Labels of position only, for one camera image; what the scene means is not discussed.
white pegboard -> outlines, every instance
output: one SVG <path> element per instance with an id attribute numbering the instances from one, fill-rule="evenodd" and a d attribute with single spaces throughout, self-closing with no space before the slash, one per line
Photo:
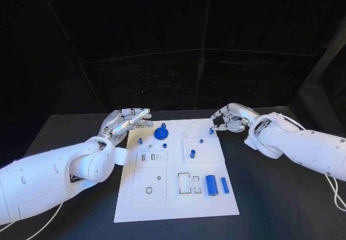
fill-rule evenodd
<path id="1" fill-rule="evenodd" d="M 164 140 L 157 140 L 154 130 L 161 126 L 161 123 L 166 123 L 169 136 Z M 213 121 L 209 118 L 167 120 L 154 121 L 151 128 L 130 131 L 127 140 L 128 164 L 123 167 L 115 223 L 239 214 L 219 138 L 216 132 L 209 134 L 210 126 L 213 126 Z M 192 146 L 196 148 L 196 158 L 186 164 Z M 143 154 L 151 155 L 161 151 L 167 154 L 164 161 L 148 160 L 148 163 L 141 161 Z M 212 161 L 203 160 L 202 155 L 208 159 L 212 155 Z M 179 173 L 189 173 L 190 193 L 179 193 Z M 215 175 L 218 196 L 208 195 L 208 175 Z M 195 191 L 195 176 L 199 177 L 200 193 Z M 223 193 L 222 177 L 226 179 L 229 194 Z"/>

small blue part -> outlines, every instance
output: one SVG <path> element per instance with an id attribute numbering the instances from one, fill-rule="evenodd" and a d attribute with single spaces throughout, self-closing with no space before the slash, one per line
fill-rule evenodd
<path id="1" fill-rule="evenodd" d="M 221 182 L 222 182 L 225 194 L 229 194 L 229 186 L 228 186 L 226 179 L 223 177 L 221 178 Z"/>
<path id="2" fill-rule="evenodd" d="M 154 138 L 163 140 L 169 136 L 169 130 L 164 127 L 159 127 L 153 132 Z"/>
<path id="3" fill-rule="evenodd" d="M 196 151 L 195 150 L 190 150 L 190 155 L 189 157 L 193 159 L 195 158 L 195 154 L 196 154 Z"/>
<path id="4" fill-rule="evenodd" d="M 206 181 L 208 195 L 209 195 L 209 196 L 216 196 L 216 195 L 219 195 L 215 176 L 213 176 L 213 175 L 208 175 L 208 176 L 205 177 L 205 181 Z"/>

white baseplate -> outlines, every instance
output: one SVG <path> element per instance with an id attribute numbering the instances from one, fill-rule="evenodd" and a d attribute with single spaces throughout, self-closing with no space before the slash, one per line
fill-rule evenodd
<path id="1" fill-rule="evenodd" d="M 161 123 L 166 123 L 169 136 L 157 140 L 154 130 Z M 130 131 L 128 164 L 123 167 L 115 223 L 239 215 L 221 142 L 216 132 L 209 134 L 210 126 L 213 121 L 209 118 L 167 120 L 154 121 L 151 128 Z M 190 193 L 180 194 L 179 173 L 189 173 Z M 208 175 L 216 178 L 216 196 L 208 195 Z M 200 193 L 195 190 L 195 176 L 199 177 Z M 229 194 L 223 191 L 222 177 Z"/>

black tabletop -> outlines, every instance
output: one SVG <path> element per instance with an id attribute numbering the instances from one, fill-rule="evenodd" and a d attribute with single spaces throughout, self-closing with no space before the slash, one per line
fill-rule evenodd
<path id="1" fill-rule="evenodd" d="M 261 114 L 283 113 L 284 106 L 255 108 Z M 153 120 L 209 118 L 215 110 L 159 111 Z M 52 115 L 26 155 L 78 144 L 98 134 L 107 114 Z M 283 156 L 265 157 L 245 144 L 246 131 L 218 132 L 239 215 L 114 223 L 123 167 L 105 182 L 68 200 L 35 239 L 345 239 L 346 213 L 333 202 L 324 176 Z M 340 195 L 346 184 L 339 181 Z M 0 239 L 24 240 L 46 224 L 56 207 L 16 222 Z"/>

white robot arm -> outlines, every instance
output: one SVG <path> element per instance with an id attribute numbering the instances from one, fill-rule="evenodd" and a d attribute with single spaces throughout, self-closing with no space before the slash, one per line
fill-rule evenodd
<path id="1" fill-rule="evenodd" d="M 212 116 L 222 116 L 225 124 L 216 131 L 241 132 L 248 126 L 245 144 L 267 157 L 283 154 L 301 166 L 346 181 L 346 140 L 330 134 L 306 130 L 287 116 L 278 113 L 259 115 L 238 103 L 228 104 Z"/>
<path id="2" fill-rule="evenodd" d="M 26 219 L 107 180 L 128 150 L 115 147 L 127 131 L 153 126 L 146 108 L 115 110 L 98 136 L 86 142 L 29 156 L 0 169 L 0 225 Z"/>

